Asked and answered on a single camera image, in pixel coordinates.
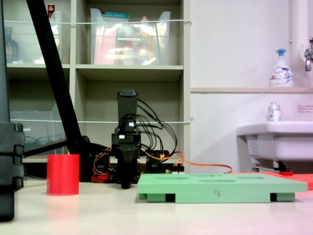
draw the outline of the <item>red mat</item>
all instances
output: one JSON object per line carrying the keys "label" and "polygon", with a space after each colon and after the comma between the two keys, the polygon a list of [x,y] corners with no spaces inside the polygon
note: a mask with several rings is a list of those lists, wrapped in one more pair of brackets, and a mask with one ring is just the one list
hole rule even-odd
{"label": "red mat", "polygon": [[292,176],[280,175],[274,172],[250,172],[251,174],[260,173],[260,174],[267,174],[277,177],[282,177],[290,180],[297,180],[301,182],[308,183],[308,190],[313,190],[313,174],[294,174]]}

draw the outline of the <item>green foam board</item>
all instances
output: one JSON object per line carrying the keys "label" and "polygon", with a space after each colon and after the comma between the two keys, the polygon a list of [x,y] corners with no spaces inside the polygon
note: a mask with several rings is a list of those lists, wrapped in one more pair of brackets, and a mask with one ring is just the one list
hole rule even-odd
{"label": "green foam board", "polygon": [[138,182],[139,199],[147,202],[294,201],[295,192],[307,192],[307,183],[266,174],[142,174]]}

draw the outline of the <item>white sink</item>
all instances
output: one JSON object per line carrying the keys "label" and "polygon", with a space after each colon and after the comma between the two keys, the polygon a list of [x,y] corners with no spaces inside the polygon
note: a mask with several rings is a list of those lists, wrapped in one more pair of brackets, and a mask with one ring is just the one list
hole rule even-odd
{"label": "white sink", "polygon": [[275,161],[313,161],[313,122],[268,121],[237,128],[237,136],[254,141],[254,157]]}

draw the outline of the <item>faucet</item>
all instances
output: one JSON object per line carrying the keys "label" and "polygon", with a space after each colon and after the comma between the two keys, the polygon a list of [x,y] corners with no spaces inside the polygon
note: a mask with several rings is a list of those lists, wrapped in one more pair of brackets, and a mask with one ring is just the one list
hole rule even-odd
{"label": "faucet", "polygon": [[309,72],[312,70],[311,60],[313,60],[313,38],[309,38],[309,43],[311,45],[311,48],[308,48],[304,52],[305,56],[305,71]]}

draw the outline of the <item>hole in board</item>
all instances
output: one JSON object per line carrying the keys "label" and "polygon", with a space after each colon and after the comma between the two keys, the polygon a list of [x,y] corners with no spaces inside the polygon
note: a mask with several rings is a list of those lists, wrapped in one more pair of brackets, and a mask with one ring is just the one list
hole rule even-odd
{"label": "hole in board", "polygon": [[264,178],[263,177],[237,177],[237,179],[250,180],[250,179],[264,179]]}
{"label": "hole in board", "polygon": [[226,183],[226,182],[235,182],[235,180],[199,180],[200,182],[208,183]]}
{"label": "hole in board", "polygon": [[202,174],[202,175],[190,175],[190,176],[196,176],[196,177],[216,177],[216,176],[222,176],[222,175],[219,175],[219,174],[214,174],[214,175],[207,175],[207,174]]}
{"label": "hole in board", "polygon": [[271,193],[269,196],[270,196],[271,202],[277,202],[277,194],[276,193]]}
{"label": "hole in board", "polygon": [[188,180],[187,177],[158,177],[158,180]]}
{"label": "hole in board", "polygon": [[174,193],[167,193],[165,194],[166,202],[175,202],[175,194]]}

